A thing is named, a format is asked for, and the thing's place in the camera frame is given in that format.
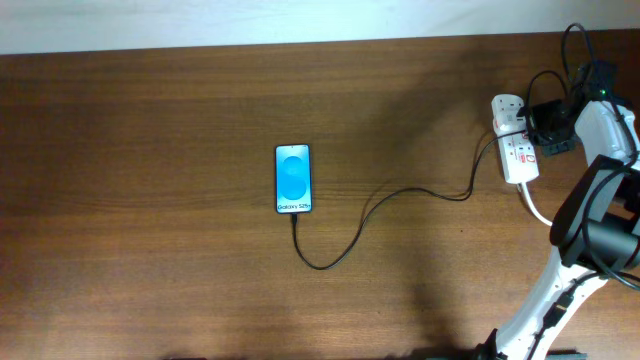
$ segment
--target cable plug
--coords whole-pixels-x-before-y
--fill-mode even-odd
[[[549,329],[552,328],[560,322],[560,319],[567,313],[567,309],[573,302],[573,294],[569,294],[568,292],[562,293],[558,300],[553,303],[549,311],[542,318],[542,328]]]

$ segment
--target wood grain surface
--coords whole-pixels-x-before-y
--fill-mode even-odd
[[[640,103],[640,31],[593,38],[619,66],[617,93]],[[572,64],[586,59],[578,40]],[[469,201],[400,196],[317,272],[274,210],[274,147],[311,145],[300,241],[329,262],[369,199],[464,190],[491,99],[560,70],[559,46],[536,34],[0,57],[0,357],[381,359],[483,342],[550,251],[496,149]],[[541,78],[533,101],[560,93]],[[585,169],[582,148],[540,155],[540,212]],[[553,347],[637,358],[639,303],[607,285]]]

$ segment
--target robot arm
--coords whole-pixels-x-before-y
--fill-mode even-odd
[[[633,113],[621,106],[618,109],[640,148],[633,130]],[[613,169],[631,160],[631,147],[622,124],[615,119],[610,103],[592,101],[576,121],[575,131],[583,142],[590,167],[554,218],[550,232],[554,246],[542,276],[517,314],[497,331],[494,359],[546,357],[582,303],[607,283],[606,278],[596,276],[599,268],[591,258],[592,252],[614,271],[633,268],[640,262],[640,163],[632,166],[630,174],[618,175],[597,194],[589,211],[591,248],[585,246],[580,231],[585,203],[594,188]],[[627,220],[610,214],[609,205],[614,199],[635,216]]]

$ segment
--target blue phone screen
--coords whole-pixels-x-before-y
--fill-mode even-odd
[[[309,145],[276,148],[276,210],[281,214],[311,211]]]

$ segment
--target power strip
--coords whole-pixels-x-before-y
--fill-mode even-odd
[[[516,95],[502,94],[493,98],[493,131],[497,136],[527,129],[524,116],[517,117],[523,101]],[[515,134],[498,140],[504,178],[509,184],[529,182],[540,175],[533,145],[527,134]]]

